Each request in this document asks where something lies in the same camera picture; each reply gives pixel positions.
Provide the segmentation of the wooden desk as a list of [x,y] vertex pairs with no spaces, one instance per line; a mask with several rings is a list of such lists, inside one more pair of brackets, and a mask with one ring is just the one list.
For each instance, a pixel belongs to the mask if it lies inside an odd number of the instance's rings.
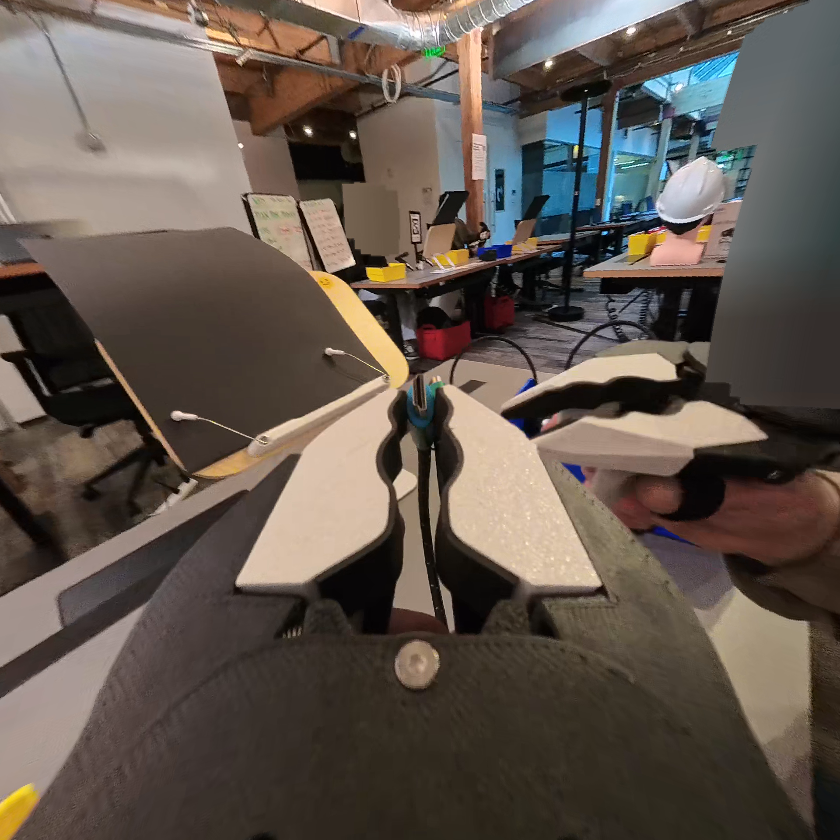
[[613,257],[583,271],[600,281],[604,294],[633,289],[658,294],[658,314],[650,330],[657,340],[711,341],[725,259],[703,258],[691,266],[653,266],[650,257]]
[[404,351],[406,339],[403,335],[404,319],[401,316],[399,300],[407,297],[410,302],[431,301],[449,293],[464,294],[466,316],[470,323],[471,334],[479,337],[488,333],[485,324],[484,298],[491,279],[498,270],[511,272],[513,266],[523,261],[531,261],[553,250],[552,246],[543,246],[521,253],[511,253],[504,259],[483,260],[473,258],[469,262],[448,269],[418,269],[410,272],[405,279],[388,282],[360,280],[350,283],[354,291],[369,291],[384,300],[385,328],[399,350]]

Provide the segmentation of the yellow plastic bin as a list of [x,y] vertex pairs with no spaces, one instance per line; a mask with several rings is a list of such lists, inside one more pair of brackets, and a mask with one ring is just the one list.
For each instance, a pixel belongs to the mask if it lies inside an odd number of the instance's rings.
[[12,839],[39,802],[32,784],[25,784],[1,801],[1,839]]

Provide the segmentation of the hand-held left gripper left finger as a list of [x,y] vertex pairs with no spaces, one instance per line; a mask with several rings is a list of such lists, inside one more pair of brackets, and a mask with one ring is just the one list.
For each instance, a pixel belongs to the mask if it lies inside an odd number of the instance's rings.
[[405,392],[342,416],[302,452],[237,577],[251,594],[310,596],[385,538],[403,488]]

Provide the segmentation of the pink mannequin head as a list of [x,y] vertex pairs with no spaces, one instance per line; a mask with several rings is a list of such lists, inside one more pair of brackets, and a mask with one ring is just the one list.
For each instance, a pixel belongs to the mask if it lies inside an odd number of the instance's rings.
[[658,237],[649,264],[666,268],[697,266],[703,259],[711,231],[704,221],[705,218],[694,223],[664,223],[664,237]]

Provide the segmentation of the blue plastic bin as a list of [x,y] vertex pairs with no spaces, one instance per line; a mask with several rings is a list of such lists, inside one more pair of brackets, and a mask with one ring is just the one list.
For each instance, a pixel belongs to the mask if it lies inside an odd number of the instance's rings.
[[[533,376],[530,376],[524,385],[519,388],[517,392],[517,396],[525,393],[532,388],[534,388],[537,384],[537,381]],[[509,422],[514,425],[515,427],[519,428],[527,438],[533,439],[536,438],[538,435],[539,430],[541,429],[541,423],[539,421],[528,420],[528,419],[521,419],[521,418],[514,418],[510,419]],[[586,477],[583,469],[579,465],[573,465],[568,463],[563,463],[563,466],[570,471],[570,473],[582,484],[586,482]],[[652,533],[655,536],[671,540],[673,542],[683,543],[685,545],[692,545],[693,543],[679,537],[678,535],[672,533],[671,531],[667,530],[666,528],[662,528],[659,526],[652,527],[647,530],[648,533]]]

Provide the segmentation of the person's right forearm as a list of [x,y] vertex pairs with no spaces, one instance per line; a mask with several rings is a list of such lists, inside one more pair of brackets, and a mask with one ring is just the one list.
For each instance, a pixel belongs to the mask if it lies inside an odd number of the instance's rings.
[[799,561],[768,566],[725,555],[734,585],[763,609],[795,621],[839,627],[839,538]]

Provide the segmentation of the white laptop stand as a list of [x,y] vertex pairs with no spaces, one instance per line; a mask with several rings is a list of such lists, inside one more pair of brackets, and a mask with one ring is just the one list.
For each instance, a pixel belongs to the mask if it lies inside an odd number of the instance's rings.
[[302,416],[293,417],[285,423],[276,425],[256,436],[241,432],[213,419],[194,413],[187,413],[179,409],[172,410],[169,418],[176,423],[199,423],[216,426],[225,432],[244,438],[248,440],[247,454],[251,457],[257,457],[268,455],[278,450],[281,445],[291,444],[305,433],[315,431],[319,427],[337,421],[373,397],[389,390],[392,386],[392,375],[385,367],[380,366],[378,363],[368,362],[354,353],[328,346],[322,350],[322,357],[331,360],[342,358],[351,359],[374,371],[378,376],[358,386],[348,395],[343,395],[335,401],[316,408]]

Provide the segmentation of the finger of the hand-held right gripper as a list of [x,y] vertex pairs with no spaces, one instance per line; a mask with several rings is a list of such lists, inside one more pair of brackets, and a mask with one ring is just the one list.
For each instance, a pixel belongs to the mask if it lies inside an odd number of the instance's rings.
[[684,399],[678,365],[660,353],[594,358],[512,397],[503,416],[522,424],[572,424],[631,412],[661,413]]
[[697,450],[757,444],[768,435],[727,408],[687,402],[662,414],[586,414],[552,426],[536,438],[542,455],[564,464],[594,469],[592,493],[613,507],[628,495],[636,476],[673,477]]

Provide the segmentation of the wooden board with black surface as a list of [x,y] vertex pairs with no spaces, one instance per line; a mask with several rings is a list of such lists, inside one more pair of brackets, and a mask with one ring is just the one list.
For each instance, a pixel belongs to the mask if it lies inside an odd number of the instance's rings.
[[300,453],[324,425],[251,457],[248,440],[378,376],[407,379],[402,352],[341,279],[309,272],[230,227],[24,242],[89,329],[112,372],[185,473],[220,480]]

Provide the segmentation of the silver ventilation ducts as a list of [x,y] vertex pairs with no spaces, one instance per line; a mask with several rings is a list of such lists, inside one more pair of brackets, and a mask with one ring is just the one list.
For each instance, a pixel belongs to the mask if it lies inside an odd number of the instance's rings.
[[243,2],[243,7],[321,35],[410,52],[445,47],[491,26],[529,1],[451,2],[408,12],[385,1]]

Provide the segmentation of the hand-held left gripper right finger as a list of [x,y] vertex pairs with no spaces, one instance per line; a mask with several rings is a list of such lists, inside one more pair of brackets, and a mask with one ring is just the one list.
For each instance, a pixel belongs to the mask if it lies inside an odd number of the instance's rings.
[[602,579],[535,444],[455,386],[436,394],[437,568],[456,600],[592,595]]

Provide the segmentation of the white hard hat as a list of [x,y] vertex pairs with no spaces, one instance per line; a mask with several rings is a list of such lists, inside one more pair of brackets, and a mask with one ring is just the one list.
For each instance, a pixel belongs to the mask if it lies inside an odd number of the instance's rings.
[[665,225],[698,223],[713,214],[724,201],[727,177],[706,157],[698,157],[673,174],[656,202],[656,212]]

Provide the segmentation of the person's right hand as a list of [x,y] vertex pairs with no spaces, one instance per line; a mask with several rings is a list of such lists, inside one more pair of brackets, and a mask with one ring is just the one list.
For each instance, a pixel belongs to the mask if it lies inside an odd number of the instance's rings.
[[838,537],[838,486],[820,472],[783,485],[730,480],[721,507],[709,518],[668,521],[682,499],[676,478],[641,476],[612,511],[631,530],[660,527],[701,549],[768,566],[807,560]]

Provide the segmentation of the whiteboard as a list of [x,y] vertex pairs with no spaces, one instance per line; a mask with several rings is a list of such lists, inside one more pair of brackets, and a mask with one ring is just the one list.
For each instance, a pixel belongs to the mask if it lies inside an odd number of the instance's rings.
[[241,196],[253,236],[305,270],[313,270],[298,201],[291,195],[249,192]]
[[304,200],[299,202],[299,208],[323,270],[335,275],[353,268],[355,258],[333,200]]

